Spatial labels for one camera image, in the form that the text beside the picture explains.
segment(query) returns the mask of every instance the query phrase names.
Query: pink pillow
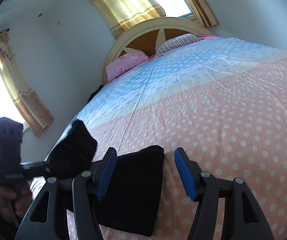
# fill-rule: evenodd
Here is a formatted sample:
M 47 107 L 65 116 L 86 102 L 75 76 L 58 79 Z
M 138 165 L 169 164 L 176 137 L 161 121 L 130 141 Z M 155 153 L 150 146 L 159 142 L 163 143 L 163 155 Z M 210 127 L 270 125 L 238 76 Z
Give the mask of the pink pillow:
M 148 56 L 141 50 L 135 50 L 117 58 L 106 68 L 108 81 L 113 81 L 123 73 L 140 65 L 143 62 L 146 62 L 147 60 L 149 60 Z

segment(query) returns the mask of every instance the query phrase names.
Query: pink polka dot bedsheet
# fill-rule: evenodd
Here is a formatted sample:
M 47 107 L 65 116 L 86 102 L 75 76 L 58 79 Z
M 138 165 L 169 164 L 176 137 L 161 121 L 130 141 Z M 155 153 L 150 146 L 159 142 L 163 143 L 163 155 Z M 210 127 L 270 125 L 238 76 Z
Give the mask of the pink polka dot bedsheet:
M 94 161 L 108 147 L 118 155 L 155 144 L 165 149 L 153 235 L 101 227 L 104 239 L 187 239 L 197 203 L 174 164 L 177 147 L 218 178 L 242 177 L 275 239 L 287 237 L 287 51 L 235 38 L 200 41 L 117 78 L 75 118 L 98 141 Z M 221 199 L 213 239 L 221 237 L 223 213 Z

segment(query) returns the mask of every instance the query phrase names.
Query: brown headboard panel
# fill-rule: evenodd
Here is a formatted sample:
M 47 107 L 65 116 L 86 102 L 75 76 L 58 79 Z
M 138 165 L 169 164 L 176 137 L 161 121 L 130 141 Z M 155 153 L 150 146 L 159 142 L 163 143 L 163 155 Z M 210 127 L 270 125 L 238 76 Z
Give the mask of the brown headboard panel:
M 130 28 L 116 40 L 108 53 L 103 70 L 103 84 L 108 83 L 106 66 L 118 57 L 135 49 L 151 56 L 156 52 L 156 47 L 165 41 L 186 33 L 213 35 L 196 22 L 174 17 L 155 18 Z

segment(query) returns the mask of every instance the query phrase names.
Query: person's hand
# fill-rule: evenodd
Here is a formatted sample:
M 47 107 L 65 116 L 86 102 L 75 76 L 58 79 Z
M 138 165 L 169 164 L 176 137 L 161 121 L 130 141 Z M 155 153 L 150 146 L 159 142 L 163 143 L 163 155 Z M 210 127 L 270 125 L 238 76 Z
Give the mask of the person's hand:
M 0 214 L 7 220 L 13 220 L 11 210 L 8 207 L 7 200 L 15 200 L 15 210 L 17 216 L 23 218 L 29 206 L 32 203 L 32 192 L 28 184 L 21 186 L 21 194 L 17 197 L 17 193 L 9 188 L 0 186 Z

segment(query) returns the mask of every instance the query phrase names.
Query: curtain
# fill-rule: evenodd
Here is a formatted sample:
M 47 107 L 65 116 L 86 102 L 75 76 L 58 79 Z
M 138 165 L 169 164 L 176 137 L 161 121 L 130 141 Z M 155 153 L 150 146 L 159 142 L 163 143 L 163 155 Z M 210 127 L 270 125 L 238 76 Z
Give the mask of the curtain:
M 219 25 L 216 15 L 207 0 L 187 0 L 203 28 Z
M 5 31 L 0 33 L 0 76 L 20 114 L 34 134 L 40 136 L 54 117 L 21 71 Z
M 155 0 L 90 1 L 100 12 L 115 39 L 140 22 L 165 17 L 165 11 Z

